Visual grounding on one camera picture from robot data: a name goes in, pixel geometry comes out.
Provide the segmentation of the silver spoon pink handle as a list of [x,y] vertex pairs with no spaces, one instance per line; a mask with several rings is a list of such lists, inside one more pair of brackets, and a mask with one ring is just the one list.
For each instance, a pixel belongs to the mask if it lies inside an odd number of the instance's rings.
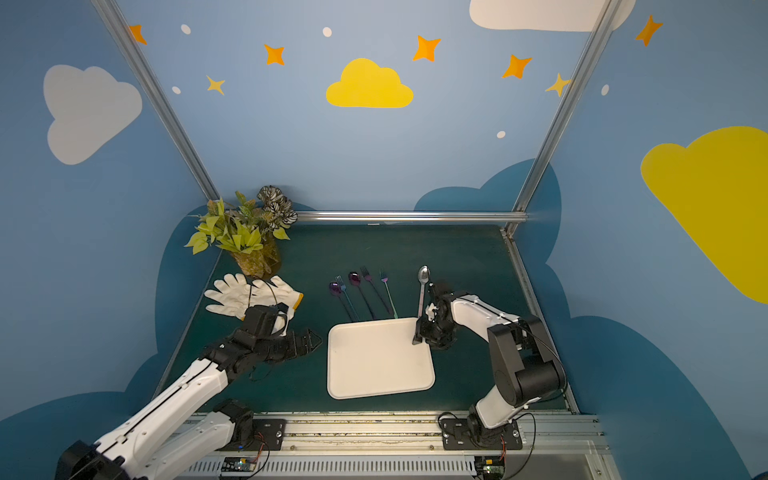
[[429,270],[429,267],[427,265],[424,265],[424,266],[422,266],[419,269],[418,274],[417,274],[417,278],[418,278],[419,285],[420,285],[420,291],[419,291],[418,308],[417,308],[417,315],[416,315],[417,321],[416,321],[416,326],[415,326],[415,330],[414,330],[414,336],[413,336],[413,339],[412,339],[412,344],[413,345],[418,345],[419,343],[422,342],[422,337],[421,337],[421,334],[420,334],[420,323],[419,323],[419,321],[420,321],[421,316],[422,316],[422,314],[424,312],[424,300],[425,300],[426,286],[427,286],[427,284],[430,281],[430,270]]

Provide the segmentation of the rainbow iridescent fork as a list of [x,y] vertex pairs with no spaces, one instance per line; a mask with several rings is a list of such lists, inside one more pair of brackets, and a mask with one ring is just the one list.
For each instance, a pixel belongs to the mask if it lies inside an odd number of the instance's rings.
[[391,291],[390,291],[390,288],[389,288],[389,277],[388,277],[386,272],[384,272],[384,271],[380,272],[380,280],[384,284],[385,291],[386,291],[386,294],[387,294],[388,303],[389,303],[392,315],[393,315],[393,317],[395,319],[397,319],[399,317],[399,315],[398,315],[397,309],[395,307],[395,303],[394,303],[394,300],[393,300],[393,297],[392,297],[392,294],[391,294]]

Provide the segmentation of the purple fork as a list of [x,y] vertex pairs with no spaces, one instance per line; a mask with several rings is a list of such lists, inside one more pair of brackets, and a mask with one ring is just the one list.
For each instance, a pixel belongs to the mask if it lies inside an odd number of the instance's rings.
[[[388,305],[387,301],[384,299],[383,295],[382,295],[382,294],[379,292],[379,290],[377,289],[377,287],[376,287],[376,285],[375,285],[375,283],[374,283],[374,281],[373,281],[373,277],[372,277],[372,275],[371,275],[370,271],[368,270],[368,268],[367,268],[366,266],[362,266],[362,267],[360,268],[360,272],[361,272],[361,276],[362,276],[362,278],[363,278],[363,279],[364,279],[364,280],[365,280],[365,281],[366,281],[366,282],[367,282],[367,283],[370,285],[370,287],[371,287],[372,291],[374,292],[374,294],[376,295],[376,297],[379,299],[380,303],[381,303],[381,304],[382,304],[382,306],[384,307],[384,310],[385,310],[385,312],[386,312],[388,315],[392,315],[392,314],[393,314],[393,312],[391,311],[391,309],[390,309],[390,307],[389,307],[389,305]],[[362,297],[363,297],[363,300],[364,300],[364,302],[365,302],[365,304],[366,304],[366,307],[368,308],[368,310],[369,310],[369,313],[371,314],[372,318],[373,318],[373,319],[376,319],[376,316],[375,316],[375,315],[374,315],[374,313],[373,313],[373,307],[371,306],[370,302],[367,300],[367,297],[365,296],[365,294],[364,294],[364,293],[361,293],[361,295],[362,295]]]

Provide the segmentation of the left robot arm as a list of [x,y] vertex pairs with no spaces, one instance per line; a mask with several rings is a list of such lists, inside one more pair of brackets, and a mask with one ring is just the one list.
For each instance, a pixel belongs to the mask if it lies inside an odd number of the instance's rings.
[[73,443],[58,460],[56,479],[173,479],[219,450],[246,450],[267,441],[253,411],[226,400],[185,433],[172,434],[199,407],[261,363],[278,364],[317,350],[322,338],[308,329],[297,336],[259,337],[246,330],[207,346],[167,389],[96,442]]

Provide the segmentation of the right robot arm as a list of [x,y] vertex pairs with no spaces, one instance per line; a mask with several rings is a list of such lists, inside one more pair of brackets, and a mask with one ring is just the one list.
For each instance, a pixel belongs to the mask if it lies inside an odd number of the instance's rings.
[[487,343],[494,386],[459,421],[459,437],[479,449],[501,446],[511,439],[516,416],[526,407],[567,389],[564,366],[543,321],[504,312],[444,283],[431,283],[429,294],[413,343],[446,350],[462,328]]

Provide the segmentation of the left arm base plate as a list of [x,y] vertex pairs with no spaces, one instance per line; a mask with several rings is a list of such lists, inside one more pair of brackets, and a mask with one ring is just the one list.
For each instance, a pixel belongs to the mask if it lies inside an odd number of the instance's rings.
[[251,418],[235,424],[231,440],[222,451],[280,451],[287,421],[281,418]]

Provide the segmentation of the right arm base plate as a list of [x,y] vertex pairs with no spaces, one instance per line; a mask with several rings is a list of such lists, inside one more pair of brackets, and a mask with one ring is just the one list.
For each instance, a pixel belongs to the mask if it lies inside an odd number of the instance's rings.
[[479,420],[447,416],[440,418],[437,423],[442,434],[443,448],[447,451],[501,451],[523,448],[523,437],[516,422],[487,429]]

